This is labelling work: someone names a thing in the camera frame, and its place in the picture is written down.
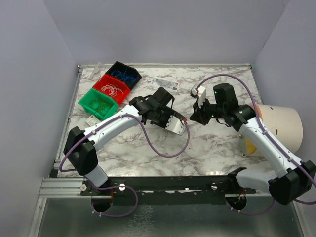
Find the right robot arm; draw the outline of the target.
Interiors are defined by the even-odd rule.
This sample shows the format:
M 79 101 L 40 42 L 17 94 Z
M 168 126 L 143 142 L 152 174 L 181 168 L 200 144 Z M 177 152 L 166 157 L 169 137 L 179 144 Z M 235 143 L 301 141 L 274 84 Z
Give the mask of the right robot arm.
M 275 171 L 270 175 L 242 168 L 235 177 L 239 186 L 269 193 L 282 205 L 309 191 L 316 166 L 311 161 L 303 162 L 287 149 L 257 119 L 250 105 L 239 105 L 232 85 L 222 83 L 214 86 L 213 91 L 216 102 L 211 104 L 206 98 L 206 89 L 194 85 L 191 96 L 196 101 L 190 120 L 207 125 L 211 119 L 223 119 L 225 126 L 250 140 Z

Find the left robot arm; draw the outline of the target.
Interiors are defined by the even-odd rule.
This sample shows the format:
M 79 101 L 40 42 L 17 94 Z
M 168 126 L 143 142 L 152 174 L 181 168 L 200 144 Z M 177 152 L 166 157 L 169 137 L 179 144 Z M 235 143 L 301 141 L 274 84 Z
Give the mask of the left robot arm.
M 183 134 L 185 117 L 168 106 L 174 100 L 160 87 L 152 95 L 134 97 L 123 109 L 97 125 L 85 130 L 74 127 L 69 132 L 64 155 L 79 175 L 101 187 L 108 176 L 98 164 L 97 151 L 117 135 L 134 126 L 145 125 L 147 121 L 175 134 Z

